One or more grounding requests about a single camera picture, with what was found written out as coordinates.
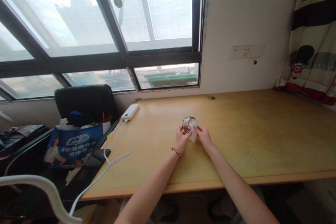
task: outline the wall socket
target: wall socket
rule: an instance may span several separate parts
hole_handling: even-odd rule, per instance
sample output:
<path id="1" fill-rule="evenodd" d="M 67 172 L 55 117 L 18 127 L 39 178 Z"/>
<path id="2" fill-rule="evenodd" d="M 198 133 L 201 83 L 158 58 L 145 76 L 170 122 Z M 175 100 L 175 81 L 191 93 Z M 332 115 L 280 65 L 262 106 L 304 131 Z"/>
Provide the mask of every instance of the wall socket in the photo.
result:
<path id="1" fill-rule="evenodd" d="M 259 58 L 262 56 L 265 45 L 234 46 L 228 56 L 229 60 L 244 58 Z"/>

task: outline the red curtain trim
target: red curtain trim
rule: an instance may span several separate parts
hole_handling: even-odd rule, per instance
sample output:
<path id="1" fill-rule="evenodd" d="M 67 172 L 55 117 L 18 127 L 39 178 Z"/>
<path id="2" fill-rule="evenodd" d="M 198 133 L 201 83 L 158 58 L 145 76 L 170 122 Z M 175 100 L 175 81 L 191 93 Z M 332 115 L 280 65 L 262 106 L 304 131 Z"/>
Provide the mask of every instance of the red curtain trim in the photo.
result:
<path id="1" fill-rule="evenodd" d="M 335 97 L 330 97 L 321 91 L 317 91 L 315 89 L 310 89 L 306 87 L 301 87 L 301 86 L 298 86 L 292 83 L 287 83 L 285 86 L 274 87 L 273 89 L 276 91 L 289 91 L 289 92 L 300 93 L 301 95 L 304 95 L 308 97 L 309 99 L 318 101 L 322 104 L 334 105 L 336 103 Z"/>

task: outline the white wall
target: white wall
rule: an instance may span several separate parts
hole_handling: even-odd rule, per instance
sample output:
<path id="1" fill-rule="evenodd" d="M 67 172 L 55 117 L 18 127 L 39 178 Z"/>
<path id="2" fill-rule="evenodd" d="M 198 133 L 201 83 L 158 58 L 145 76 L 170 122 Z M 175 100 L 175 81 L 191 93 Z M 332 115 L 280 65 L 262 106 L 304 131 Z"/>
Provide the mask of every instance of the white wall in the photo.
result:
<path id="1" fill-rule="evenodd" d="M 286 61 L 294 4 L 295 0 L 207 0 L 201 87 L 116 95 L 119 112 L 136 98 L 272 88 Z M 266 45 L 256 65 L 251 59 L 227 60 L 232 46 L 253 44 Z M 0 111 L 20 124 L 44 123 L 52 127 L 59 121 L 53 100 L 1 104 Z"/>

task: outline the white cable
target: white cable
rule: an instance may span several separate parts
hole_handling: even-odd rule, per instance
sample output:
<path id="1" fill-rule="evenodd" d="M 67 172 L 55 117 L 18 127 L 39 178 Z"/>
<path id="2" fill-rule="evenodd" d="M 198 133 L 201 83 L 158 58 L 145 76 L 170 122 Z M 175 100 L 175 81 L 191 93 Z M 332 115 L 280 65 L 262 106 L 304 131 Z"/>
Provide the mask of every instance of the white cable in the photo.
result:
<path id="1" fill-rule="evenodd" d="M 81 218 L 73 217 L 67 213 L 63 207 L 56 186 L 49 179 L 36 175 L 14 175 L 0 177 L 0 186 L 9 186 L 12 184 L 30 184 L 42 189 L 47 194 L 52 210 L 60 221 L 71 224 L 82 223 Z"/>
<path id="2" fill-rule="evenodd" d="M 113 160 L 112 162 L 109 161 L 109 159 L 107 158 L 106 154 L 105 154 L 105 150 L 106 150 L 106 147 L 107 147 L 107 144 L 110 140 L 110 137 L 113 135 L 113 133 L 121 126 L 123 125 L 124 123 L 126 123 L 128 120 L 125 120 L 122 124 L 120 124 L 119 126 L 117 126 L 108 136 L 107 136 L 107 141 L 106 141 L 106 144 L 105 144 L 105 147 L 104 147 L 104 158 L 106 160 L 106 162 L 108 163 L 108 166 L 106 167 L 105 171 L 103 171 L 102 174 L 100 174 L 100 176 L 95 180 L 93 181 L 87 188 L 85 188 L 78 196 L 77 198 L 75 199 L 75 201 L 73 202 L 72 204 L 72 207 L 71 207 L 71 210 L 70 210 L 70 215 L 73 215 L 74 214 L 74 211 L 75 211 L 75 208 L 76 208 L 76 205 L 77 205 L 77 202 L 78 200 L 82 197 L 82 195 L 84 193 L 86 193 L 87 190 L 89 190 L 89 188 L 91 186 L 93 186 L 104 174 L 105 172 L 109 169 L 109 167 L 117 162 L 119 162 L 120 160 L 126 158 L 129 154 L 131 154 L 133 151 L 127 153 L 126 155 L 124 156 L 121 156 L 121 157 L 118 157 L 117 159 Z"/>
<path id="3" fill-rule="evenodd" d="M 111 136 L 113 136 L 114 135 L 114 132 L 121 126 L 121 125 L 123 125 L 124 123 L 126 123 L 128 120 L 125 120 L 122 124 L 119 124 L 108 136 L 107 136 L 107 141 L 106 141 L 106 144 L 105 144 L 105 146 L 104 146 L 104 158 L 105 158 L 105 160 L 106 160 L 106 162 L 108 163 L 108 164 L 110 164 L 110 161 L 109 161 L 109 159 L 107 158 L 107 156 L 106 156 L 106 153 L 105 153 L 105 150 L 106 150 L 106 147 L 107 147 L 107 145 L 108 145 L 108 143 L 109 143 L 109 141 L 110 141 L 110 137 Z"/>
<path id="4" fill-rule="evenodd" d="M 95 181 L 93 181 L 87 188 L 85 188 L 78 196 L 77 196 L 77 198 L 75 199 L 75 201 L 73 202 L 73 204 L 72 204 L 72 207 L 71 207 L 71 210 L 70 210 L 70 215 L 73 215 L 73 212 L 75 211 L 75 207 L 76 207 L 76 205 L 77 205 L 77 202 L 78 202 L 78 200 L 82 197 L 82 195 L 84 194 L 84 193 L 86 193 L 86 191 L 87 190 L 89 190 L 89 188 L 91 187 L 91 186 L 93 186 L 104 174 L 105 174 L 105 172 L 109 169 L 109 167 L 111 166 L 111 165 L 113 165 L 113 164 L 115 164 L 115 163 L 117 163 L 117 162 L 119 162 L 120 160 L 122 160 L 122 159 L 124 159 L 124 158 L 126 158 L 129 154 L 131 154 L 133 151 L 131 151 L 131 152 L 129 152 L 129 153 L 127 153 L 126 155 L 124 155 L 124 156 L 121 156 L 121 157 L 118 157 L 117 159 L 115 159 L 115 160 L 113 160 L 107 167 L 106 167 L 106 169 L 105 169 L 105 171 L 103 171 L 103 173 L 102 174 L 100 174 L 100 176 L 95 180 Z"/>

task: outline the bracelet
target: bracelet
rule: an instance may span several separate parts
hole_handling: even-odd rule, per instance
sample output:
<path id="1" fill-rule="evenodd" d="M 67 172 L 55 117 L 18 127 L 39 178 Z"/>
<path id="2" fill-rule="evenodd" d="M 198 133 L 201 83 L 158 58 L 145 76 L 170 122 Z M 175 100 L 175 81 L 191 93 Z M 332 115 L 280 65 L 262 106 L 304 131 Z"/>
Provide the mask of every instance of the bracelet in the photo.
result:
<path id="1" fill-rule="evenodd" d="M 179 151 L 177 149 L 175 149 L 174 147 L 171 148 L 172 151 L 175 151 L 177 153 L 177 155 L 179 156 L 178 158 L 181 159 L 181 155 L 179 153 Z"/>

